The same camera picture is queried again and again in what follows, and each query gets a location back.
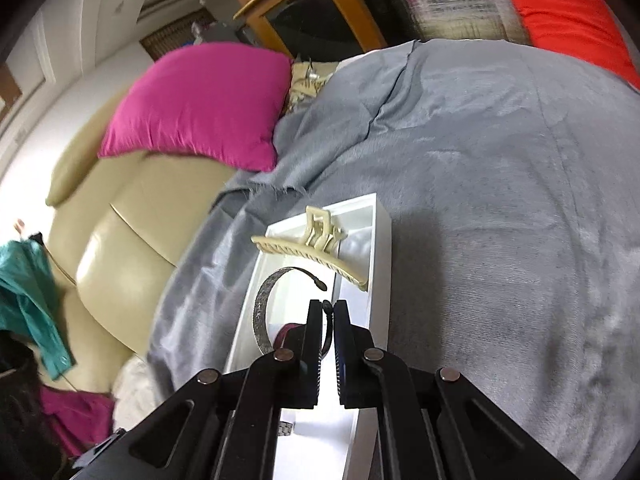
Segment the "magenta pillow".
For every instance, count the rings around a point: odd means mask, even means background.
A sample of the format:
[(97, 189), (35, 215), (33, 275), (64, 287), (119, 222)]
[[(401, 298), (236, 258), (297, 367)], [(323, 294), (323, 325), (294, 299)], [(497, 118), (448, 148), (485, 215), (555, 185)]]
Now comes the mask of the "magenta pillow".
[(171, 51), (119, 102), (98, 156), (198, 155), (235, 169), (273, 170), (273, 130), (291, 72), (286, 55), (237, 42)]

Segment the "beige leather headboard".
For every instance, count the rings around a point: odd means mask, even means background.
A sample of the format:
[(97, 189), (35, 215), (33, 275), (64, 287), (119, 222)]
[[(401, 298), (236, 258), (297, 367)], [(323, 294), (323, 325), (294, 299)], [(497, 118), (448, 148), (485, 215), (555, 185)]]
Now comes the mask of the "beige leather headboard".
[(61, 390), (107, 393), (144, 356), (160, 296), (233, 168), (201, 156), (134, 152), (101, 158), (116, 92), (77, 131), (53, 169), (46, 249), (73, 366)]

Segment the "grey bed blanket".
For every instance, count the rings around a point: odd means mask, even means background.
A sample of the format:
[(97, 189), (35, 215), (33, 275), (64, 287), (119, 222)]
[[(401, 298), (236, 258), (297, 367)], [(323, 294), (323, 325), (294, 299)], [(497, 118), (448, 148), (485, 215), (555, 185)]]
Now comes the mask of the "grey bed blanket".
[(372, 193), (392, 220), (390, 350), (460, 370), (577, 477), (618, 474), (639, 441), (636, 87), (508, 42), (408, 42), (335, 72), (274, 144), (167, 284), (163, 396), (227, 361), (253, 236)]

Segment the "red cushion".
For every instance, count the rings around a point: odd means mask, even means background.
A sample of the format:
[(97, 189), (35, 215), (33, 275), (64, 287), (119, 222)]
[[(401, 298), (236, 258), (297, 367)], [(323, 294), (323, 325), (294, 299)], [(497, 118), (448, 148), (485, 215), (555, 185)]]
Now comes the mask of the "red cushion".
[(511, 2), (534, 47), (579, 58), (638, 87), (638, 70), (604, 0)]

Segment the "cream hair claw clip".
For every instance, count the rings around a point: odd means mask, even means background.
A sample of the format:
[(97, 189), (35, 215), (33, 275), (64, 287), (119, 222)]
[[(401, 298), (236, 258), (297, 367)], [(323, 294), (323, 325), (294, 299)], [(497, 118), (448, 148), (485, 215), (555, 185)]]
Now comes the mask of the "cream hair claw clip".
[(305, 231), (297, 240), (273, 236), (252, 236), (250, 240), (265, 254), (299, 257), (322, 264), (366, 292), (367, 275), (337, 257), (338, 245), (348, 234), (333, 223), (332, 214), (326, 209), (307, 206), (305, 218)]

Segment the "wooden cabinet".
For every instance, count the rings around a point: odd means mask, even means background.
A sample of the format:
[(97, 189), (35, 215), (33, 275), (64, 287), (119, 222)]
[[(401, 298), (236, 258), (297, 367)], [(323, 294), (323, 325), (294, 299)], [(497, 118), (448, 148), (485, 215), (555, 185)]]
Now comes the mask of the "wooden cabinet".
[(238, 0), (242, 20), (267, 49), (290, 58), (341, 61), (387, 42), (366, 0)]

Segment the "magenta cloth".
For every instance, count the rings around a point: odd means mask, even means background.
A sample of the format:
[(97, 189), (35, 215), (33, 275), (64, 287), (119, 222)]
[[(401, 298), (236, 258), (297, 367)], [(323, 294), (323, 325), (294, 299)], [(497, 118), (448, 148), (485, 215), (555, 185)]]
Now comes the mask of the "magenta cloth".
[(61, 448), (78, 457), (112, 434), (115, 402), (102, 393), (65, 391), (41, 386), (44, 418)]

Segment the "teal cloth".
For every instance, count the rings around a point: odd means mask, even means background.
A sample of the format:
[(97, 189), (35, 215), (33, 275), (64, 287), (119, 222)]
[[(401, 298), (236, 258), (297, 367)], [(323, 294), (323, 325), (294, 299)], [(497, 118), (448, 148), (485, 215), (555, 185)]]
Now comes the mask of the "teal cloth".
[(47, 253), (35, 240), (1, 246), (1, 329), (30, 339), (52, 380), (74, 364), (58, 329), (58, 291)]

